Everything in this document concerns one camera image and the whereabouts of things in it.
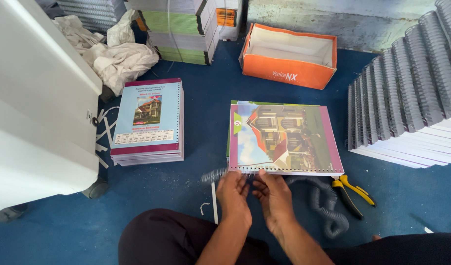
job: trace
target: hand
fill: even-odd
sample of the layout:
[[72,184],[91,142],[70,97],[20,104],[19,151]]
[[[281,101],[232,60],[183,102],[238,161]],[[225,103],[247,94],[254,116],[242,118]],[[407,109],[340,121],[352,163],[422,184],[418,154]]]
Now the hand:
[[281,175],[270,175],[260,169],[255,175],[252,194],[260,201],[263,216],[270,232],[275,237],[282,236],[281,228],[290,222],[297,222],[292,209],[292,195]]
[[247,229],[252,225],[252,214],[247,205],[250,185],[245,183],[240,170],[228,172],[217,185],[216,196],[222,208],[222,222],[235,220],[242,222]]

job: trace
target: wall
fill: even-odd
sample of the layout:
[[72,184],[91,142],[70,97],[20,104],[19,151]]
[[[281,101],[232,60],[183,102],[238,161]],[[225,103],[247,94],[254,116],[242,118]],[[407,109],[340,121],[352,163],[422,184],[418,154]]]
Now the wall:
[[434,9],[434,0],[250,0],[247,22],[336,35],[339,48],[379,52]]

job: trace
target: caster wheel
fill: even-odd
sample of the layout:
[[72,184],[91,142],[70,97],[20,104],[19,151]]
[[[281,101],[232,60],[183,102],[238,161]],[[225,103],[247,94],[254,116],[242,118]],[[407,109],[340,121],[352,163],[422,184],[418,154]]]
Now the caster wheel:
[[88,189],[83,190],[81,193],[90,199],[97,199],[101,197],[108,190],[108,183],[106,180],[98,177],[95,183],[93,183]]
[[18,204],[18,205],[11,206],[11,207],[1,210],[0,211],[0,222],[9,223],[9,222],[19,218],[24,213],[24,211],[26,211],[27,208],[28,208],[28,205],[23,203],[23,204]]

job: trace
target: pliers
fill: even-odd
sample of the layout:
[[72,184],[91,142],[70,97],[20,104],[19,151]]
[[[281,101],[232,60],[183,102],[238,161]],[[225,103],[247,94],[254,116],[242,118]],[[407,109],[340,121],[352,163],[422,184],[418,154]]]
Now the pliers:
[[358,210],[358,208],[353,204],[353,202],[350,199],[350,196],[345,190],[345,186],[352,189],[354,192],[358,193],[360,196],[362,196],[371,206],[376,207],[376,201],[369,195],[368,192],[364,191],[362,188],[356,186],[350,185],[348,183],[348,176],[342,175],[339,179],[334,180],[332,182],[332,188],[335,188],[336,190],[340,191],[340,195],[342,198],[343,203],[347,207],[347,209],[358,219],[364,220],[363,214]]

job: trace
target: stack of notebooks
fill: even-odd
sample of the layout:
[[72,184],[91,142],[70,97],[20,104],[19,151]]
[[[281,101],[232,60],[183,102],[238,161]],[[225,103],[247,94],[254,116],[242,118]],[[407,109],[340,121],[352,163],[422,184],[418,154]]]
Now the stack of notebooks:
[[236,41],[240,32],[242,0],[215,0],[217,30],[221,40]]
[[413,168],[451,163],[451,24],[440,18],[423,15],[349,85],[349,151]]
[[184,160],[180,78],[127,82],[111,144],[121,166]]
[[57,0],[67,15],[76,15],[83,27],[106,33],[127,11],[123,0]]
[[131,0],[164,60],[210,65],[219,41],[214,0]]
[[232,101],[230,170],[339,177],[344,174],[325,106]]

